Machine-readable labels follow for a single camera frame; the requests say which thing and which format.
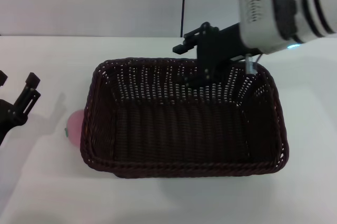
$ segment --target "white table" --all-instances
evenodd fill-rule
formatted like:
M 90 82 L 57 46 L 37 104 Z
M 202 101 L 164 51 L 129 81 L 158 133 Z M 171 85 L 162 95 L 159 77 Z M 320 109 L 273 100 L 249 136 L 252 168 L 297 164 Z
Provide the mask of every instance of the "white table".
M 42 94 L 0 148 L 0 223 L 336 223 L 335 39 L 265 55 L 279 88 L 290 159 L 243 178 L 118 179 L 90 169 L 65 136 L 107 59 L 176 57 L 180 38 L 0 37 L 0 97 L 14 102 L 29 72 Z M 195 51 L 186 57 L 194 57 Z

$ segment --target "pink ball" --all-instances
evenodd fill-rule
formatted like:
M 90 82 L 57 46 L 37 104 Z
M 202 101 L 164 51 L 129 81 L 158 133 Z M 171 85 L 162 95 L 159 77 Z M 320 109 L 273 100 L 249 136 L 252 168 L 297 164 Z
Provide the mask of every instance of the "pink ball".
M 74 112 L 68 119 L 66 134 L 70 142 L 76 147 L 81 144 L 82 123 L 84 118 L 84 110 Z

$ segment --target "blue light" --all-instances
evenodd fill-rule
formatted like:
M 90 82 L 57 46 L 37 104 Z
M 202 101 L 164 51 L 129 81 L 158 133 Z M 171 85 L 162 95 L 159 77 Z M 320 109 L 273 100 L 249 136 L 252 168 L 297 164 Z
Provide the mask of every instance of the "blue light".
M 300 44 L 291 45 L 291 46 L 288 46 L 288 49 L 292 49 L 292 48 L 298 47 L 298 46 L 300 46 Z

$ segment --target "brown wicker basket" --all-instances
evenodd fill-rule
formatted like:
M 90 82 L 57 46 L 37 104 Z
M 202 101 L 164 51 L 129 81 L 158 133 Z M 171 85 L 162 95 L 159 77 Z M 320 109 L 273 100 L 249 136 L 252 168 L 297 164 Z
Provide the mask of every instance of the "brown wicker basket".
M 275 173 L 289 157 L 279 94 L 262 66 L 234 64 L 226 81 L 198 90 L 176 83 L 196 73 L 188 59 L 106 61 L 93 74 L 81 154 L 123 178 Z

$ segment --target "woven texture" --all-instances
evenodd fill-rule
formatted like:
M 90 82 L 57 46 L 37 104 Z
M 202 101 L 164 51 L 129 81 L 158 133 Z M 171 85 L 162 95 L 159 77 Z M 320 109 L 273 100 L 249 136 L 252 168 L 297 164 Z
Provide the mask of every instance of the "woven texture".
M 279 95 L 269 72 L 237 63 L 219 84 L 191 90 L 187 59 L 122 59 L 99 65 L 84 112 L 81 154 L 123 178 L 274 173 L 289 157 Z

